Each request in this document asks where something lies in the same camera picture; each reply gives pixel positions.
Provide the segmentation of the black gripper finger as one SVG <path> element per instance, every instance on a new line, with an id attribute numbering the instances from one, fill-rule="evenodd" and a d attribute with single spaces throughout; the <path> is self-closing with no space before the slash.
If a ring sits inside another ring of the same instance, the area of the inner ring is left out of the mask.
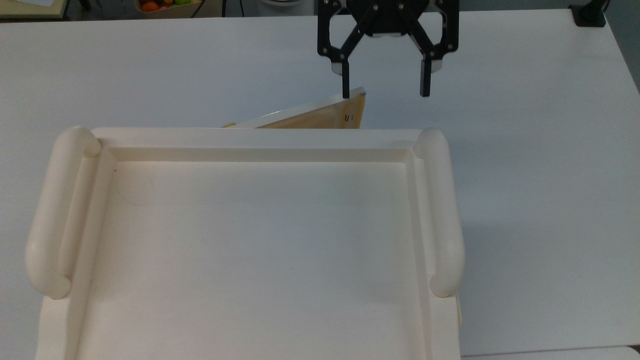
<path id="1" fill-rule="evenodd" d="M 425 10 L 433 10 L 441 16 L 441 37 L 433 43 L 419 22 Z M 420 95 L 429 97 L 431 74 L 442 67 L 442 59 L 458 50 L 460 29 L 459 0 L 399 0 L 395 11 L 406 27 L 407 34 L 422 55 L 420 71 Z"/>
<path id="2" fill-rule="evenodd" d="M 330 21 L 346 9 L 356 21 L 340 47 L 330 41 Z M 331 70 L 342 78 L 342 98 L 350 97 L 349 57 L 380 14 L 377 0 L 319 0 L 317 9 L 317 54 L 330 60 Z"/>

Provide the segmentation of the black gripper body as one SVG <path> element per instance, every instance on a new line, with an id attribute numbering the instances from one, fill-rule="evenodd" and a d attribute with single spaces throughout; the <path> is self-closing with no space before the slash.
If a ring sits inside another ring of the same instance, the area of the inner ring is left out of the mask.
<path id="1" fill-rule="evenodd" d="M 437 11 L 437 0 L 346 0 L 345 8 L 356 21 L 350 38 L 409 35 L 428 38 L 418 24 L 423 12 Z"/>

